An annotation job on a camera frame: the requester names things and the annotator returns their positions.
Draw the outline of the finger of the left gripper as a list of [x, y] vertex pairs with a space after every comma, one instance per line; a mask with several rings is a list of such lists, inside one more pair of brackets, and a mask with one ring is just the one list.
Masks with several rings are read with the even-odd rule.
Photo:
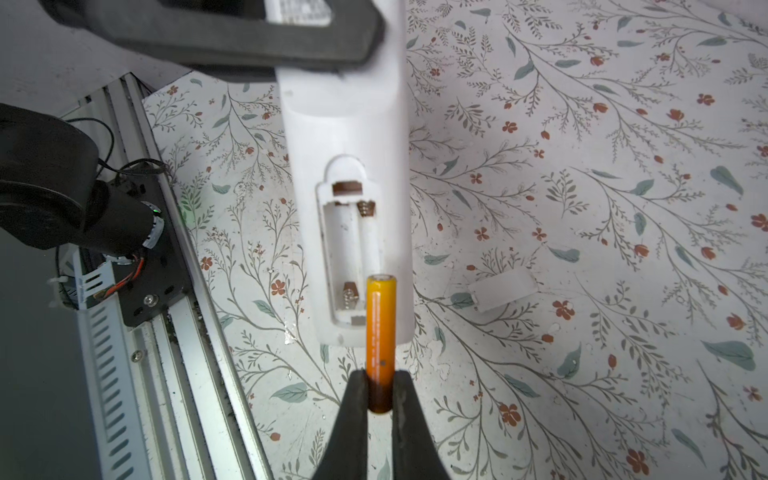
[[278, 68], [355, 69], [385, 32], [371, 1], [331, 1], [325, 26], [270, 23], [263, 1], [43, 1], [57, 23], [225, 81], [268, 81]]

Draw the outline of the white remote control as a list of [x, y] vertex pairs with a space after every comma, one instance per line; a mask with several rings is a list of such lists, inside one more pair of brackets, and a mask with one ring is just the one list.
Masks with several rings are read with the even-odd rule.
[[366, 343], [366, 282], [397, 282], [396, 341], [414, 335], [405, 5], [381, 1], [384, 38], [363, 66], [276, 72], [310, 316], [318, 340]]

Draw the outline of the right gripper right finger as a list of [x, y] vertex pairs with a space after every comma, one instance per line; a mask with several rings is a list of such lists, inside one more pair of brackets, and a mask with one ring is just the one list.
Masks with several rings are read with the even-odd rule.
[[393, 378], [392, 462], [395, 480], [449, 479], [409, 372]]

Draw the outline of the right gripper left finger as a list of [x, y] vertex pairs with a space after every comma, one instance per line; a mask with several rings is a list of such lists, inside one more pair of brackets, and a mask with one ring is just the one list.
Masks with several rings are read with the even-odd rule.
[[314, 480], [367, 478], [368, 401], [368, 377], [364, 370], [353, 371]]

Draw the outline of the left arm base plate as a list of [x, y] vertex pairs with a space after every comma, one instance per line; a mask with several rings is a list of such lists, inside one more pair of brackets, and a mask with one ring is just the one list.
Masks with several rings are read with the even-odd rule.
[[124, 255], [87, 248], [78, 268], [103, 256], [103, 277], [95, 269], [76, 274], [78, 306], [82, 309], [118, 308], [122, 323], [138, 327], [165, 313], [192, 292], [189, 270], [185, 264], [172, 215], [175, 207], [167, 201], [158, 177], [134, 177], [111, 183], [107, 213], [109, 239], [132, 246]]

